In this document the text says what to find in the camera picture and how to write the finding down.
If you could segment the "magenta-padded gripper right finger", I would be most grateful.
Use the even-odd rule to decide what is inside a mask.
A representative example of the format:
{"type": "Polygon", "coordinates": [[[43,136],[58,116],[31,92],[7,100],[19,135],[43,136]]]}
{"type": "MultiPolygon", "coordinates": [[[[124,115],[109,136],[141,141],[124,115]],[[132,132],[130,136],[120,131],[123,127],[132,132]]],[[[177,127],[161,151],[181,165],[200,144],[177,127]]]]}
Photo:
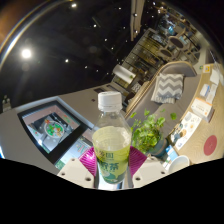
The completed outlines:
{"type": "Polygon", "coordinates": [[[129,172],[134,188],[141,188],[168,174],[157,158],[147,157],[133,146],[130,147],[129,172]]]}

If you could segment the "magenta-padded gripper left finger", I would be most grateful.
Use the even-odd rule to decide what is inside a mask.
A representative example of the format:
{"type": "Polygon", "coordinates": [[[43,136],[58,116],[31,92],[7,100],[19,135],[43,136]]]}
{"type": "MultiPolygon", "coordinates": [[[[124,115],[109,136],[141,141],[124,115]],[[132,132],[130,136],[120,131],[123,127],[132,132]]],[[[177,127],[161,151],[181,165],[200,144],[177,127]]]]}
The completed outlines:
{"type": "Polygon", "coordinates": [[[84,188],[93,188],[97,174],[97,159],[91,147],[80,158],[71,158],[58,176],[84,188]]]}

